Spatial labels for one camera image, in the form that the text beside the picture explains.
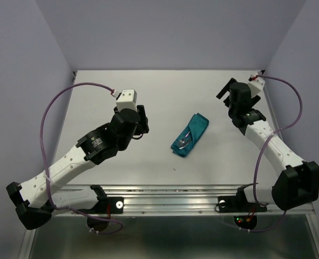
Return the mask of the teal cloth napkin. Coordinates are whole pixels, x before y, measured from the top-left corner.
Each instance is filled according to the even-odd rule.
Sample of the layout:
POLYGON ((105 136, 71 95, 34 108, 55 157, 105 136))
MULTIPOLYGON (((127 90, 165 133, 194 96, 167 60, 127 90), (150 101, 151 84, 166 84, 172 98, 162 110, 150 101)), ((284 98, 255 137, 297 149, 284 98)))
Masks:
POLYGON ((209 125, 209 120, 202 114, 194 114, 185 129, 172 143, 172 152, 185 158, 195 147, 209 125))

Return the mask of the silver fork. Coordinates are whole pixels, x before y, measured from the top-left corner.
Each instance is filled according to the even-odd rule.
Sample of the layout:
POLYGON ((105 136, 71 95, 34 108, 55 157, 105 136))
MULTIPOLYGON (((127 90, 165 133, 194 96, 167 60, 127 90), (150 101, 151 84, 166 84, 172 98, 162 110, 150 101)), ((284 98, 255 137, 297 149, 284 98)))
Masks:
POLYGON ((185 148, 187 145, 189 144, 189 139, 180 139, 177 144, 176 147, 178 149, 183 149, 185 148))

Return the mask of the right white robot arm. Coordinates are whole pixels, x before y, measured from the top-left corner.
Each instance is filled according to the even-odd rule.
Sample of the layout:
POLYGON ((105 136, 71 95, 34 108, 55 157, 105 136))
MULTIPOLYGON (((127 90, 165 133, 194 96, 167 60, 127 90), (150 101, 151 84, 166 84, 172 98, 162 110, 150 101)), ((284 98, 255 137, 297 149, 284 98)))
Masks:
POLYGON ((257 148, 259 157, 266 157, 277 180, 273 185, 260 186, 257 176, 253 183, 240 186, 233 196, 220 196, 215 209, 221 213, 243 213, 251 209, 267 211, 269 204, 287 211, 314 202, 319 196, 319 165, 295 154, 279 137, 282 130, 273 130, 266 117, 254 108, 264 88, 266 76, 251 76, 248 83, 231 78, 217 94, 228 107, 233 125, 257 148))

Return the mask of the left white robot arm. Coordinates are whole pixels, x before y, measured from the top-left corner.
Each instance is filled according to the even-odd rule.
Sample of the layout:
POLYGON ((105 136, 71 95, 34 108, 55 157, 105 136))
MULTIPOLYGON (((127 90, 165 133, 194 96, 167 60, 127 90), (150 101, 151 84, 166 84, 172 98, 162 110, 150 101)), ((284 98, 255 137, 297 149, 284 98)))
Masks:
POLYGON ((32 179, 6 187, 15 205, 16 214, 27 230, 37 229, 54 216, 67 210, 87 216, 87 223, 102 221, 103 228, 111 222, 112 213, 123 212, 123 197, 108 197, 100 185, 72 193, 59 190, 83 172, 124 151, 131 140, 141 139, 149 132, 143 105, 135 110, 115 111, 106 123, 80 138, 61 159, 32 179))

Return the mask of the aluminium front rail frame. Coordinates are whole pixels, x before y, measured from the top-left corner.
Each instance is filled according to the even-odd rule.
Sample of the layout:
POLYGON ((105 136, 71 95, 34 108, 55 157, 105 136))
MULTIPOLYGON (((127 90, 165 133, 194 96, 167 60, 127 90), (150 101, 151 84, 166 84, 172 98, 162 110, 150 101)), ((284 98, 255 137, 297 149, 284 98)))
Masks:
MULTIPOLYGON (((278 178, 266 157, 232 123, 228 107, 216 95, 230 78, 248 83, 254 71, 228 70, 79 70, 56 150, 56 162, 77 141, 92 130, 109 123, 114 116, 116 99, 113 90, 134 89, 136 105, 144 105, 150 131, 116 156, 83 172, 62 187, 60 193, 72 193, 91 185, 100 185, 108 197, 122 196, 122 214, 111 214, 111 222, 103 228, 102 221, 88 224, 87 216, 67 210, 67 220, 86 219, 88 237, 82 242, 100 238, 102 252, 130 255, 121 245, 125 238, 132 242, 137 236, 153 245, 165 234, 172 246, 179 238, 194 236, 193 245, 205 244, 207 233, 226 237, 235 234, 251 248, 253 238, 273 242, 277 231, 287 231, 284 246, 299 241, 298 231, 286 227, 290 214, 305 214, 312 202, 282 211, 274 204, 263 213, 219 213, 214 210, 219 196, 233 196, 240 186, 253 183, 270 186, 278 178), (185 129, 191 117, 200 113, 209 125, 192 151, 182 158, 172 152, 171 145, 185 129)), ((264 97, 254 105, 273 130, 272 113, 264 97)))

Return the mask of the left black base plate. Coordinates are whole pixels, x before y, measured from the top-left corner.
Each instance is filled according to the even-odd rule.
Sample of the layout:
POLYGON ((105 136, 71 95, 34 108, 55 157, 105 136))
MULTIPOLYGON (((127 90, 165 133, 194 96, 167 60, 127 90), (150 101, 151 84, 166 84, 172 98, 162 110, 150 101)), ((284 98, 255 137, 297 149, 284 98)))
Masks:
POLYGON ((122 214, 124 210, 124 198, 122 196, 97 198, 97 203, 90 209, 79 209, 86 214, 122 214))

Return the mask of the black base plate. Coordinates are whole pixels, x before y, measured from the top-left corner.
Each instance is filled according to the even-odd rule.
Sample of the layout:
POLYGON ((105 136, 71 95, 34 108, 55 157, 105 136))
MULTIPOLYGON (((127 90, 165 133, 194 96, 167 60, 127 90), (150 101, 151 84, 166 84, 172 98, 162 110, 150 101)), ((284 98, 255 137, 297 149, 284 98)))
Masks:
POLYGON ((214 210, 219 213, 263 213, 268 211, 267 207, 248 202, 246 197, 242 195, 219 196, 214 210))
POLYGON ((124 210, 124 198, 122 196, 97 198, 97 203, 90 209, 79 209, 86 214, 122 214, 124 210))

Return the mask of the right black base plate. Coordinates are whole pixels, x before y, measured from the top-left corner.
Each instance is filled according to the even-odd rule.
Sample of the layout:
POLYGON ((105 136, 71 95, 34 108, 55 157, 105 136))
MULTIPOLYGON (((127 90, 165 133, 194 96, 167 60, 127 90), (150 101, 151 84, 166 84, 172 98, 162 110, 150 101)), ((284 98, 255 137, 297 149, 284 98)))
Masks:
POLYGON ((268 211, 267 207, 248 202, 246 197, 242 195, 219 196, 214 210, 219 213, 263 213, 268 211))

